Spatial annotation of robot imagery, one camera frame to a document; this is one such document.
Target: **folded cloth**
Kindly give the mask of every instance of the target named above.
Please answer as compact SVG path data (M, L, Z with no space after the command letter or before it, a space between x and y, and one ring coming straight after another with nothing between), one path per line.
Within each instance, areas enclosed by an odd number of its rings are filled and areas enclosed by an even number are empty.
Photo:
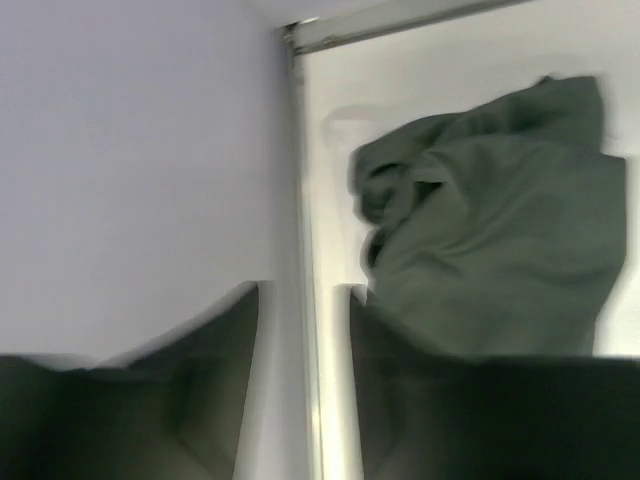
M593 77L545 77L359 148L369 305L423 349L584 355L626 254L626 163Z

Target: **green cloth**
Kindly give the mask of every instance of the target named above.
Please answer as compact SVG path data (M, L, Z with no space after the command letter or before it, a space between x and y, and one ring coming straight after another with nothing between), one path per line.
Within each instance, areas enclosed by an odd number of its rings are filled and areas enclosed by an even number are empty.
M423 349L591 354L626 253L626 163L593 77L405 125L354 155L368 304Z

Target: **gray wall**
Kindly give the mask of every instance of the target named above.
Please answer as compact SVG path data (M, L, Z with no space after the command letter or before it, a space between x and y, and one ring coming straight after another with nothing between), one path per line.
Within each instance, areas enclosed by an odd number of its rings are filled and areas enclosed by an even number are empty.
M110 358L276 280L239 478L298 480L295 164L266 25L235 0L0 3L0 352Z

